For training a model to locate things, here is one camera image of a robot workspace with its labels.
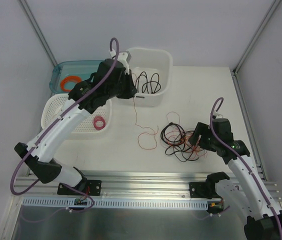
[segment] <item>metal corner post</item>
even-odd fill
[[[278,10],[279,5],[282,3],[282,0],[274,0],[270,6],[270,8],[268,9],[268,11],[266,12],[265,16],[263,17],[261,23],[259,24],[257,30],[255,31],[253,37],[251,38],[250,42],[248,43],[247,47],[244,50],[243,55],[241,56],[238,64],[236,65],[236,67],[234,68],[233,72],[234,75],[237,75],[239,70],[241,69],[242,65],[244,64],[244,62],[246,61],[246,59],[249,57],[250,53],[252,52],[252,50],[254,49],[258,39],[260,38],[262,32],[264,31],[264,29],[266,28],[266,26],[268,25],[269,21],[271,20],[271,18],[273,17],[274,13]]]
[[[45,39],[45,36],[43,35],[36,19],[35,19],[35,16],[33,15],[30,7],[29,7],[29,4],[27,2],[27,0],[18,0],[18,2],[20,3],[21,7],[23,8],[24,10],[24,13],[26,14],[28,20],[30,21],[31,25],[32,25],[32,28],[35,32],[35,34],[37,35],[38,39],[40,40],[41,44],[42,44],[42,47],[44,49],[44,51],[46,52],[48,58],[50,59],[52,65],[55,67],[56,65],[58,65],[58,62],[54,56],[54,54],[52,53],[46,39]]]
[[[235,91],[236,91],[237,99],[238,99],[239,104],[240,104],[245,128],[246,128],[246,131],[247,131],[247,135],[249,137],[249,141],[250,141],[250,144],[251,144],[251,148],[252,148],[252,152],[253,152],[255,161],[256,161],[257,164],[260,164],[264,179],[267,180],[268,179],[267,173],[265,172],[265,169],[263,167],[263,161],[262,161],[259,149],[258,149],[258,144],[257,144],[256,138],[255,138],[255,134],[254,134],[252,125],[251,125],[251,121],[250,121],[250,118],[249,118],[246,102],[245,102],[242,90],[240,88],[239,81],[238,81],[237,76],[235,75],[234,71],[231,72],[231,75],[232,75],[234,88],[235,88]]]

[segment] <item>white wall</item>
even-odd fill
[[[175,66],[234,68],[273,0],[28,0],[58,62],[165,49]]]
[[[0,0],[0,222],[20,161],[14,146],[39,130],[52,69],[17,0]]]
[[[282,4],[239,72],[266,170],[282,191]]]

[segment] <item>metal sheet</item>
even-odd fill
[[[22,208],[28,220],[48,217],[56,208]],[[13,240],[246,240],[237,215],[227,211],[209,217],[203,211],[92,208],[83,214],[60,211],[40,223],[20,217]]]

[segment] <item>blue plastic tray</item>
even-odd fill
[[[54,67],[49,87],[55,94],[64,94],[60,88],[61,81],[67,76],[78,76],[82,81],[90,78],[92,73],[98,70],[102,60],[85,60],[85,61],[64,61]],[[75,83],[68,82],[65,84],[66,89],[73,89]]]

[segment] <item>white table surface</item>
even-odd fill
[[[183,163],[175,156],[166,156],[165,148],[160,144],[160,132],[168,124],[167,113],[177,112],[184,129],[195,128],[197,122],[209,124],[210,111],[218,97],[224,97],[219,112],[230,120],[234,139],[244,141],[251,152],[229,68],[174,66],[171,85],[161,104],[157,107],[136,107],[139,125],[154,129],[159,127],[156,149],[139,147],[138,135],[145,130],[135,125],[134,107],[113,99],[112,120],[106,134],[97,139],[66,140],[54,157],[67,165],[90,171],[230,173],[222,158],[214,152],[209,152],[206,158]],[[175,114],[169,114],[169,120],[179,121]],[[153,146],[154,139],[144,135],[140,137],[140,143]]]

